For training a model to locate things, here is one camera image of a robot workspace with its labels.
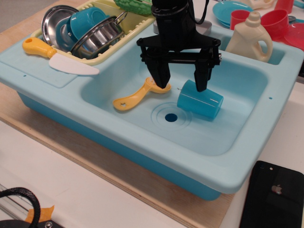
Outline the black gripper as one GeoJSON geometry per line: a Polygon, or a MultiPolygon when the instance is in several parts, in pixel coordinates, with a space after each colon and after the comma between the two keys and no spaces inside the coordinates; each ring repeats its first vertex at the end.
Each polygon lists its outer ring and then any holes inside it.
{"type": "Polygon", "coordinates": [[[142,61],[156,85],[165,88],[171,77],[169,63],[195,64],[195,83],[198,92],[207,89],[212,68],[219,65],[221,41],[200,34],[196,26],[204,22],[194,18],[191,0],[154,0],[151,6],[158,34],[140,38],[142,61]]]}

